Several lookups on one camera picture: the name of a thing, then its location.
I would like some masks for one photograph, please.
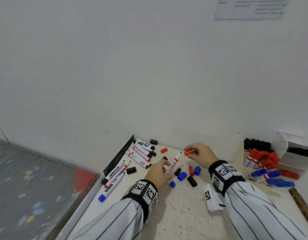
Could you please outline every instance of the wristband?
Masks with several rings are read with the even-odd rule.
[[[158,202],[157,188],[151,181],[142,179],[127,190],[122,199],[126,198],[131,198],[141,205],[145,223]]]
[[[243,181],[244,177],[227,161],[219,160],[214,162],[208,172],[211,175],[212,183],[217,192],[225,196],[227,189],[235,182]]]

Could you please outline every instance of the striped sleeve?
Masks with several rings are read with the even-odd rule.
[[[142,207],[136,201],[126,198],[109,207],[68,240],[139,239],[142,228]]]
[[[233,183],[225,193],[225,204],[242,240],[308,239],[291,218],[248,182]]]

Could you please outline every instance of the white wall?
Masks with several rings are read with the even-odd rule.
[[[132,134],[308,136],[308,0],[272,21],[217,1],[0,0],[0,128],[97,171]]]

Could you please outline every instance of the white table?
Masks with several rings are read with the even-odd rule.
[[[157,145],[155,147],[157,156],[152,158],[152,163],[159,161],[163,156],[166,156],[172,162],[180,152],[168,147],[168,151],[162,154],[160,150],[165,146]],[[130,158],[124,155],[121,160],[130,160]],[[182,154],[176,169],[180,167],[182,171],[188,174],[189,165],[195,168],[197,164]],[[137,172],[125,175],[103,203],[98,201],[98,197],[104,191],[104,187],[100,189],[70,235],[93,220],[110,205],[119,201],[134,182],[145,177],[147,169],[132,160],[130,167],[133,166],[136,167]],[[208,170],[202,168],[200,176],[195,176],[194,179],[198,183],[196,187],[192,187],[186,179],[180,182],[175,178],[176,187],[174,189],[167,185],[159,192],[159,202],[144,226],[141,239],[239,239],[226,211],[212,214],[207,210],[203,197],[203,187],[206,183],[211,183]],[[299,228],[308,236],[308,223],[287,191],[274,192],[269,195],[269,198],[294,219]]]

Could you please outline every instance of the paper sign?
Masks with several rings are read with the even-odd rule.
[[[219,0],[215,20],[280,19],[288,0]]]

